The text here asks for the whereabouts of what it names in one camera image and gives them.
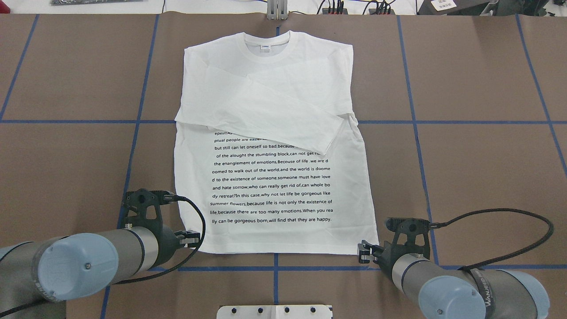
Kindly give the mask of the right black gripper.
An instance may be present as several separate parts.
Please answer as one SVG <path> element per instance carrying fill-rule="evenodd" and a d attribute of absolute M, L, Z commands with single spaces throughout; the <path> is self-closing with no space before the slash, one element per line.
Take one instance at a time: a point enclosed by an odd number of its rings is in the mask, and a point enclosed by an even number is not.
<path fill-rule="evenodd" d="M 411 243 L 408 245 L 391 244 L 389 241 L 384 241 L 384 246 L 382 247 L 370 244 L 366 240 L 362 240 L 358 244 L 358 262 L 360 264 L 376 263 L 387 277 L 392 277 L 395 262 L 409 253 L 420 254 L 430 259 L 431 246 L 429 244 L 419 246 Z"/>

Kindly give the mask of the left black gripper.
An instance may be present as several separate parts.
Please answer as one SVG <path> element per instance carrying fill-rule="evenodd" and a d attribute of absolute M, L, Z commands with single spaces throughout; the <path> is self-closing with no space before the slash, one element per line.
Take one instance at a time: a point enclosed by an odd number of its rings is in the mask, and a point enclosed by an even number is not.
<path fill-rule="evenodd" d="M 164 224 L 149 224 L 148 230 L 154 238 L 148 244 L 148 256 L 152 261 L 148 268 L 160 266 L 169 261 L 179 248 L 198 248 L 201 244 L 200 232 L 192 230 L 174 232 Z"/>

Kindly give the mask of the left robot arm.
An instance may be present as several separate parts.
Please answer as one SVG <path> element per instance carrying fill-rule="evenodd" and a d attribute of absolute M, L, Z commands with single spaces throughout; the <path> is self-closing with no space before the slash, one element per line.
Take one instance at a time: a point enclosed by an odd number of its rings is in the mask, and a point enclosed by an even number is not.
<path fill-rule="evenodd" d="M 1 317 L 64 319 L 66 303 L 170 260 L 183 246 L 198 248 L 195 231 L 162 233 L 142 226 L 20 244 L 1 249 Z"/>

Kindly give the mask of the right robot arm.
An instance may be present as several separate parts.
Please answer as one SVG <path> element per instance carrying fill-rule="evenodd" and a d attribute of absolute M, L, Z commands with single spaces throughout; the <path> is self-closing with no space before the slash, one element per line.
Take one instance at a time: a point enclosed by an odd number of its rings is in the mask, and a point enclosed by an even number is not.
<path fill-rule="evenodd" d="M 405 253 L 392 266 L 385 249 L 358 244 L 360 263 L 389 271 L 393 284 L 428 319 L 546 319 L 550 299 L 535 277 L 512 270 L 445 270 L 424 256 Z"/>

